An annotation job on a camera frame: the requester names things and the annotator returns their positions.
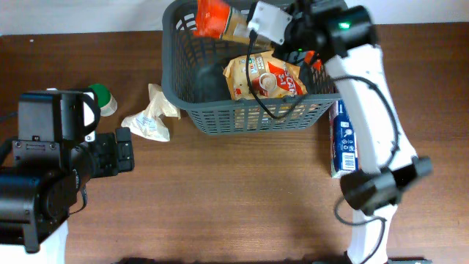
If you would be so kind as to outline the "green lid jar white label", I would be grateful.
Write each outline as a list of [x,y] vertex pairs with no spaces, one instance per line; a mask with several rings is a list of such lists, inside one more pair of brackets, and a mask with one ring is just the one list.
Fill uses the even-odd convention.
[[103,84],[92,84],[89,88],[96,94],[100,115],[109,117],[114,114],[118,108],[118,103],[110,90]]

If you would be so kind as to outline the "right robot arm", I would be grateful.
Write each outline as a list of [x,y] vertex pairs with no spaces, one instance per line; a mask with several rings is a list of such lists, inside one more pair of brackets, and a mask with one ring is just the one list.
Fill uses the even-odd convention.
[[383,53],[368,10],[343,1],[294,1],[292,20],[275,55],[288,60],[297,50],[316,51],[336,85],[355,130],[360,169],[340,179],[352,228],[342,263],[388,263],[386,244],[391,220],[403,194],[432,172],[407,139],[392,101]]

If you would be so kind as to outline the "beige paper bag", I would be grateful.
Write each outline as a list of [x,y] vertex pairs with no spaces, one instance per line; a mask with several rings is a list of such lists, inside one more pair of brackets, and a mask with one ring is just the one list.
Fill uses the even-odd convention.
[[169,142],[169,129],[164,125],[160,117],[176,117],[180,119],[180,110],[169,102],[159,84],[148,84],[148,91],[149,104],[145,110],[124,118],[121,126],[129,128],[131,133],[145,139]]

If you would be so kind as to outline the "blue tissue pack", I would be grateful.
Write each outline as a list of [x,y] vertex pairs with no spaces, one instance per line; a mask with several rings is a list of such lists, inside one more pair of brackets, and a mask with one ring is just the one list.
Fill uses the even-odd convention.
[[356,135],[344,102],[336,101],[329,109],[330,176],[340,178],[359,169]]

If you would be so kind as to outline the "grey plastic basket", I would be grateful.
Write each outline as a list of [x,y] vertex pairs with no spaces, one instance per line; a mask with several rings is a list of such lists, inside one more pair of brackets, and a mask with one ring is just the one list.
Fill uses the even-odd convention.
[[304,100],[285,97],[233,100],[223,75],[231,59],[245,56],[245,44],[196,37],[196,1],[174,1],[163,14],[163,94],[188,113],[195,126],[209,135],[285,131],[312,126],[339,100],[325,70],[302,70],[307,84]]

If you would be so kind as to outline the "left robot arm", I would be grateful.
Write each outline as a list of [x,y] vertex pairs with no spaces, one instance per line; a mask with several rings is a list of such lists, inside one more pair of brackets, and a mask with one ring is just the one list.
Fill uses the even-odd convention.
[[67,220],[86,185],[135,167],[128,128],[96,133],[92,89],[23,93],[18,135],[1,145],[1,262],[64,263]]

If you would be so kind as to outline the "orange pasta packet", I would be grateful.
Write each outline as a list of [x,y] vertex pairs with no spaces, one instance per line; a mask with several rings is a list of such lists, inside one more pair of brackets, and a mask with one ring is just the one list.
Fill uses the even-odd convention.
[[[248,17],[239,10],[219,0],[198,0],[196,14],[196,37],[209,37],[215,40],[229,41],[248,45],[254,37],[250,37],[251,28],[248,27]],[[281,58],[280,45],[264,35],[257,36],[254,46],[274,51],[273,56],[293,65],[305,62],[319,70],[322,61],[315,51],[288,51],[286,57]]]

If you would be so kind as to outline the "beige coffee mix bag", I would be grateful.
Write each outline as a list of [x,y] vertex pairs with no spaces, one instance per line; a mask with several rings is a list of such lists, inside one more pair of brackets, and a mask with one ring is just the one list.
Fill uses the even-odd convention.
[[[252,54],[248,63],[248,75],[254,94],[260,98],[283,98],[307,94],[306,86],[299,79],[300,68],[272,56],[272,51]],[[245,76],[246,56],[232,59],[224,68],[232,100],[253,100]]]

